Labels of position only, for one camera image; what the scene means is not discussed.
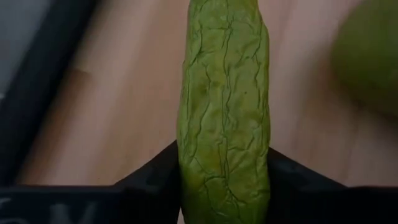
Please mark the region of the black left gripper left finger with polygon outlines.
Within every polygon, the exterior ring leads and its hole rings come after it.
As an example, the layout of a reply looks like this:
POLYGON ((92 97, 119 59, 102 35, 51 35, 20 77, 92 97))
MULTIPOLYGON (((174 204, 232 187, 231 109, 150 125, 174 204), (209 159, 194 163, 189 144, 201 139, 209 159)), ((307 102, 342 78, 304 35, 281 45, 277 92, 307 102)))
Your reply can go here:
POLYGON ((1 223, 177 223, 179 210, 176 142, 113 185, 1 188, 1 223))

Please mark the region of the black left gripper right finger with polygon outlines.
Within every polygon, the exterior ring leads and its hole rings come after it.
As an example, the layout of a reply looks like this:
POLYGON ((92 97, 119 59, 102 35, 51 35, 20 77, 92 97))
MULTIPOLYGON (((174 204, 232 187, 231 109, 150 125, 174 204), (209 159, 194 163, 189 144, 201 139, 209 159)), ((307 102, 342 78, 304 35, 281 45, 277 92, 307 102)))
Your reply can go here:
POLYGON ((397 187, 347 187, 269 149, 268 223, 397 223, 397 187))

